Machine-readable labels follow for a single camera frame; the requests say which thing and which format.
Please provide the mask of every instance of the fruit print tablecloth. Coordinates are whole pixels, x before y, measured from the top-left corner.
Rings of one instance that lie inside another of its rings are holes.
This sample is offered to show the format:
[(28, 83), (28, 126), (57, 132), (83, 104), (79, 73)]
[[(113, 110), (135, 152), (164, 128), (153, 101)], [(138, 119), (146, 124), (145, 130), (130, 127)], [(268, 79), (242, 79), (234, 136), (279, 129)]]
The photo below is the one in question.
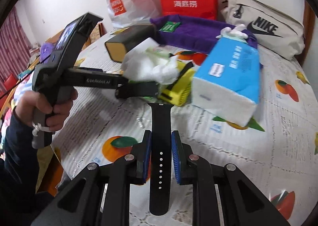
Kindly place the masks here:
[[(81, 52), (82, 66), (115, 70), (104, 42), (107, 34)], [(167, 47), (171, 52), (180, 49)], [(272, 201), (292, 226), (301, 225), (318, 200), (318, 103), (296, 60), (259, 46), (260, 104), (246, 127), (239, 127), (187, 104), (171, 110), (172, 130), (194, 153), (224, 166), (236, 164)], [(122, 101), (113, 90), (78, 88), (65, 127), (53, 147), (71, 178), (90, 162), (104, 165), (129, 152), (151, 129), (151, 109), (143, 99)], [(164, 216), (149, 213), (149, 181), (131, 186), (130, 225), (191, 225), (192, 189), (171, 182), (171, 207)]]

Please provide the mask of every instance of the device screen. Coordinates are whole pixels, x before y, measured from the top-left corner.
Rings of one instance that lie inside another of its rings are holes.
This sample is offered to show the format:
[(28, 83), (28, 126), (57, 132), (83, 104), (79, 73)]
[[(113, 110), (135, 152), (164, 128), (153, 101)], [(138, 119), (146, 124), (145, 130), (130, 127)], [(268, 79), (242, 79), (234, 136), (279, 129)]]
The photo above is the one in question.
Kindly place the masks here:
[(62, 50), (65, 47), (68, 39), (70, 38), (78, 20), (71, 22), (69, 25), (66, 26), (63, 33), (61, 34), (58, 42), (55, 45), (55, 50)]

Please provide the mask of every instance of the bag zipper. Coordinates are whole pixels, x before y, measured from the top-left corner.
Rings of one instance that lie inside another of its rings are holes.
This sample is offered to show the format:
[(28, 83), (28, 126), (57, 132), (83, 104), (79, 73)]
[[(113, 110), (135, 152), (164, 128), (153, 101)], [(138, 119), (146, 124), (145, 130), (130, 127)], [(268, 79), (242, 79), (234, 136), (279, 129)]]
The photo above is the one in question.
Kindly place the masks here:
[[(263, 3), (261, 3), (261, 2), (259, 2), (259, 1), (257, 1), (257, 0), (253, 0), (253, 1), (259, 3), (260, 5), (264, 5), (264, 6), (268, 7), (268, 8), (270, 8), (270, 9), (272, 9), (272, 10), (274, 10), (274, 11), (276, 11), (276, 12), (278, 12), (278, 13), (280, 13), (280, 14), (282, 14), (282, 15), (288, 17), (288, 18), (290, 18), (290, 19), (293, 20), (294, 22), (298, 23), (302, 28), (304, 28), (304, 26), (303, 26), (299, 21), (297, 21), (296, 19), (294, 19), (293, 17), (290, 17), (289, 15), (284, 14), (284, 13), (282, 13), (281, 11), (278, 11), (278, 10), (276, 10), (276, 9), (274, 9), (274, 8), (268, 6), (268, 5), (265, 5), (265, 4), (263, 4)], [(272, 18), (275, 19), (276, 21), (278, 21), (278, 22), (280, 22), (280, 23), (286, 25), (286, 27), (288, 27), (290, 30), (292, 30), (293, 32), (295, 32), (297, 36), (299, 36), (299, 35), (297, 34), (297, 32), (296, 32), (292, 27), (290, 27), (290, 25), (288, 25), (288, 24), (286, 24), (286, 23), (284, 23), (284, 22), (282, 22), (282, 21), (276, 19), (275, 17), (273, 17), (273, 16), (271, 16), (271, 15), (268, 15), (268, 14), (265, 13), (264, 11), (261, 11), (261, 10), (255, 8), (255, 7), (248, 6), (248, 5), (244, 5), (244, 4), (236, 4), (236, 5), (239, 5), (239, 8), (235, 11), (235, 13), (234, 13), (234, 15), (233, 15), (234, 17), (236, 17), (235, 15), (237, 15), (239, 18), (242, 17), (242, 11), (241, 11), (241, 10), (242, 10), (242, 6), (250, 7), (250, 8), (253, 8), (253, 9), (255, 9), (255, 10), (258, 10), (258, 11), (260, 11), (260, 12), (266, 14), (267, 16), (272, 17)]]

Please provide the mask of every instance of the purple fuzzy object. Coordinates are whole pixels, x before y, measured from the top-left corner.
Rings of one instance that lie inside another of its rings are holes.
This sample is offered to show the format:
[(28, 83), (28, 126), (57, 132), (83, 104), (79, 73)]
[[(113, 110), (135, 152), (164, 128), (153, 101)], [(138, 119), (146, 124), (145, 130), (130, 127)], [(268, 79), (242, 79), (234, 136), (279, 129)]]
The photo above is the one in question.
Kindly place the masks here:
[(47, 58), (54, 49), (54, 45), (52, 43), (46, 42), (41, 46), (41, 54), (40, 54), (40, 62), (42, 62), (45, 58)]
[[(159, 31), (167, 21), (181, 22), (172, 33)], [(182, 15), (167, 15), (157, 19), (150, 19), (157, 28), (156, 41), (159, 44), (185, 48), (191, 51), (209, 54), (217, 43), (216, 36), (225, 27), (235, 26), (225, 22)], [(248, 35), (247, 43), (257, 49), (257, 39), (248, 30), (242, 32)]]

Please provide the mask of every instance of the finger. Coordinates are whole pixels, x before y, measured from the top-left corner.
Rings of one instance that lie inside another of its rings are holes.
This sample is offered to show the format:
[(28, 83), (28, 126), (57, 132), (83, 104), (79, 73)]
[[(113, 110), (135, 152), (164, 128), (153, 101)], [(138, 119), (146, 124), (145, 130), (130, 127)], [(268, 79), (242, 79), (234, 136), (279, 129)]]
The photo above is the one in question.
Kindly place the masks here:
[(67, 102), (63, 103), (63, 104), (56, 104), (53, 107), (53, 112), (55, 114), (67, 114), (70, 115), (70, 110), (73, 106), (73, 101), (72, 100), (68, 100)]
[(72, 93), (71, 93), (71, 100), (76, 100), (78, 97), (78, 92), (76, 89), (73, 89)]
[(51, 132), (56, 132), (56, 131), (59, 131), (63, 128), (63, 125), (64, 124), (58, 124), (58, 125), (55, 125), (55, 126), (50, 126), (49, 129)]
[(47, 98), (39, 92), (26, 91), (23, 94), (23, 102), (29, 106), (38, 108), (44, 114), (52, 113), (51, 104), (47, 101)]
[(54, 115), (51, 116), (47, 119), (47, 126), (56, 126), (59, 124), (63, 124), (65, 119), (67, 119), (68, 115), (64, 115), (64, 114), (58, 114), (58, 115)]

